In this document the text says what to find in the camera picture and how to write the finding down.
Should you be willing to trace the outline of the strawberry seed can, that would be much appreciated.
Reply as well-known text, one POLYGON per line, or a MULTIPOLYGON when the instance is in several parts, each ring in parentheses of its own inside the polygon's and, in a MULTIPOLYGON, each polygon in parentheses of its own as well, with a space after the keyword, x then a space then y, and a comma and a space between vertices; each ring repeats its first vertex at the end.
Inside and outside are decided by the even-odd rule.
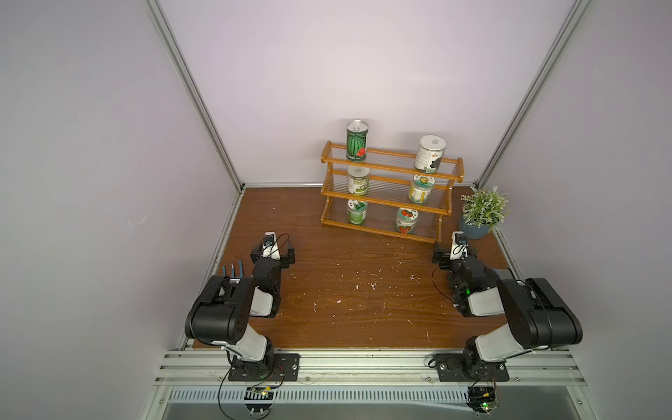
POLYGON ((398 208, 395 219, 395 229, 397 232, 410 235, 418 222, 418 210, 412 208, 398 208))

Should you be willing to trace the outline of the yellow green lidded seed jar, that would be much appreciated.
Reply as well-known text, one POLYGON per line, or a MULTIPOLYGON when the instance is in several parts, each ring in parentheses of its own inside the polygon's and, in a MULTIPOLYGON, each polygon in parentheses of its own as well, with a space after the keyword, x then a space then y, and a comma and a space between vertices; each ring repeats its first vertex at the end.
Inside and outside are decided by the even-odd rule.
POLYGON ((434 177, 426 174, 416 174, 409 185, 409 199, 416 204, 425 204, 429 201, 435 187, 434 177))

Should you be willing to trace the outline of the white black seed can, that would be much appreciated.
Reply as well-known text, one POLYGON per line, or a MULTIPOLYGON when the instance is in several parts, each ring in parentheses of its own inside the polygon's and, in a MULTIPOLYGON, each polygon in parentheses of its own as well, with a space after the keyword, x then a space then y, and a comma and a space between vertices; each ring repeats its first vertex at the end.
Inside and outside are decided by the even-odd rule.
POLYGON ((420 138, 415 168, 423 173, 437 173, 446 150, 446 140, 441 136, 424 135, 420 138))

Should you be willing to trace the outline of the white green seed can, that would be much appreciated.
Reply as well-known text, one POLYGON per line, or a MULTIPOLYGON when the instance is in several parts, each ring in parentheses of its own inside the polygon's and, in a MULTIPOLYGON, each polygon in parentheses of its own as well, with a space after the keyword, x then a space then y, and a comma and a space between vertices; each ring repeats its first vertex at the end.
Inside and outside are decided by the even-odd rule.
POLYGON ((364 196, 369 190, 370 170, 363 166, 348 166, 348 192, 356 196, 364 196))

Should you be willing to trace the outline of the watermelon seed can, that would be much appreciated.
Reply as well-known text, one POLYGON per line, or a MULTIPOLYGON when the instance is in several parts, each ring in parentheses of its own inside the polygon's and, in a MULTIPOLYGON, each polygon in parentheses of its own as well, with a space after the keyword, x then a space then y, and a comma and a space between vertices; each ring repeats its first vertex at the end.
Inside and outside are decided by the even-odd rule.
POLYGON ((346 158, 355 162, 364 161, 367 156, 369 125, 363 120, 353 120, 346 128, 346 158))

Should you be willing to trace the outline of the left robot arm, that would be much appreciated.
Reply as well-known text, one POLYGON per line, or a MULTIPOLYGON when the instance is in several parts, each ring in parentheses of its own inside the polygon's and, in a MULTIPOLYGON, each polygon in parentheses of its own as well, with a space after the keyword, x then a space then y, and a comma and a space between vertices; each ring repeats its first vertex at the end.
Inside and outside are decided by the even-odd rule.
POLYGON ((232 355, 235 369, 274 369, 271 339, 249 325, 250 318, 272 319, 281 306, 282 271, 296 262, 291 244, 259 243, 251 252, 251 276, 213 275, 195 299, 185 320, 185 336, 232 355))

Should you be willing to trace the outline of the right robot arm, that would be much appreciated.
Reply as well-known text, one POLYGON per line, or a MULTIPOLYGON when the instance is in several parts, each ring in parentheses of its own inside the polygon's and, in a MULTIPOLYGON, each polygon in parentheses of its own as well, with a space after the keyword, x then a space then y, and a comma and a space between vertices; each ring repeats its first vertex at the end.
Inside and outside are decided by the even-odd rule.
POLYGON ((432 262, 449 271, 449 300, 467 318, 503 315, 502 327, 470 338, 460 367, 466 375, 486 368, 504 369, 506 360, 537 349, 581 343, 583 327, 548 280, 503 278, 466 244, 452 250, 434 245, 432 262))

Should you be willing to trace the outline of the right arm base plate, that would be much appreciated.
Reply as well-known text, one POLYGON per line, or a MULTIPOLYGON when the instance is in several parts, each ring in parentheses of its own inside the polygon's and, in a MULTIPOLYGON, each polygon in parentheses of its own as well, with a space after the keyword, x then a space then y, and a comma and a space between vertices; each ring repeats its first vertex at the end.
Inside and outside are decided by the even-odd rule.
POLYGON ((428 362, 441 382, 506 382, 510 380, 504 362, 483 362, 457 353, 438 353, 428 362))

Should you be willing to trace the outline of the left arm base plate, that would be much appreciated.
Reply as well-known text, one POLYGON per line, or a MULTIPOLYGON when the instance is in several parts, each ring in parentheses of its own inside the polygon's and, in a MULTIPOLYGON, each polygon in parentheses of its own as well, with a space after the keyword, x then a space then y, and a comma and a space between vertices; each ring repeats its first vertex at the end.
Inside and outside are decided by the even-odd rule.
POLYGON ((260 362, 242 362, 234 360, 229 372, 231 382, 296 382, 299 377, 300 355, 297 353, 278 353, 260 362))

